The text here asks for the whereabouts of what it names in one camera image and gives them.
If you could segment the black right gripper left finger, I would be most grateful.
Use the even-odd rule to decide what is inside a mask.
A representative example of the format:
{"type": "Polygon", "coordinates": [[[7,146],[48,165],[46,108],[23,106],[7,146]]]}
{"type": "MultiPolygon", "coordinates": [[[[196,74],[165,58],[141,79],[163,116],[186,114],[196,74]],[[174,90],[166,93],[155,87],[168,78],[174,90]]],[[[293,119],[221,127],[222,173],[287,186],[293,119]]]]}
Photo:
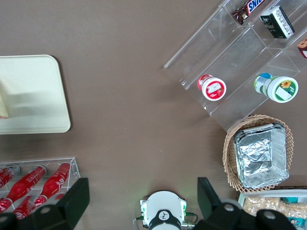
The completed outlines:
{"type": "Polygon", "coordinates": [[[0,215],[2,230],[73,230],[90,203],[88,178],[78,179],[54,205],[45,205],[24,219],[14,213],[0,215]]]}

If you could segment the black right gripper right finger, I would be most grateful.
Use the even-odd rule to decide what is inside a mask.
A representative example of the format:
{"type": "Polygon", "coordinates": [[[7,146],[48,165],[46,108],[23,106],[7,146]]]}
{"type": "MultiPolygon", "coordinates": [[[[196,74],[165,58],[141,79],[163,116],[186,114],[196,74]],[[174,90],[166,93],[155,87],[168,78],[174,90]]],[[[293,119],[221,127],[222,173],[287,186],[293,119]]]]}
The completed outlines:
{"type": "Polygon", "coordinates": [[[287,217],[275,210],[248,214],[233,203],[222,202],[208,178],[197,180],[198,204],[203,215],[195,230],[294,230],[287,217]]]}

